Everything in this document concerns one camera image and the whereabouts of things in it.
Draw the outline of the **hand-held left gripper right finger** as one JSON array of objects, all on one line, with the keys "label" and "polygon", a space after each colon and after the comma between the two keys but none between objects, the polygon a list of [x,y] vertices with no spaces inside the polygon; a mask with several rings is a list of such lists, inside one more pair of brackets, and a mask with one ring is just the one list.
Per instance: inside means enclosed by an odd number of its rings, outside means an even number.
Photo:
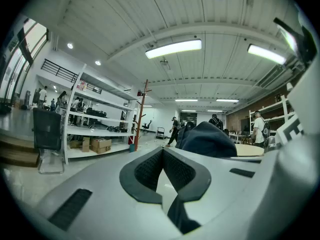
[{"label": "hand-held left gripper right finger", "polygon": [[271,179],[274,156],[252,163],[166,148],[162,164],[177,193],[163,225],[246,226]]}]

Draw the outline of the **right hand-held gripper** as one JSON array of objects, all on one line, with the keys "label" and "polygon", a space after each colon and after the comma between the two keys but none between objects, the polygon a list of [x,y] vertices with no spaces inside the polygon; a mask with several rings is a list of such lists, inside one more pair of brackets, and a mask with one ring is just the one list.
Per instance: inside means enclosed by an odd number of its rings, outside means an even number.
[{"label": "right hand-held gripper", "polygon": [[[275,136],[269,136],[264,143],[264,153],[272,150],[277,150],[288,142],[301,137],[304,134],[302,124],[296,114],[294,114],[287,122],[276,130]],[[236,156],[230,157],[230,160],[246,162],[246,163],[260,163],[263,156]]]}]

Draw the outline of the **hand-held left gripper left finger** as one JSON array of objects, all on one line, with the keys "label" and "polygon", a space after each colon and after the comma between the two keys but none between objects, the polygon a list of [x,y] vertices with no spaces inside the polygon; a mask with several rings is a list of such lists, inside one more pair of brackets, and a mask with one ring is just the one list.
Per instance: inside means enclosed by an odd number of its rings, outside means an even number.
[{"label": "hand-held left gripper left finger", "polygon": [[103,158],[48,192],[36,210],[77,240],[173,240],[157,193],[163,150]]}]

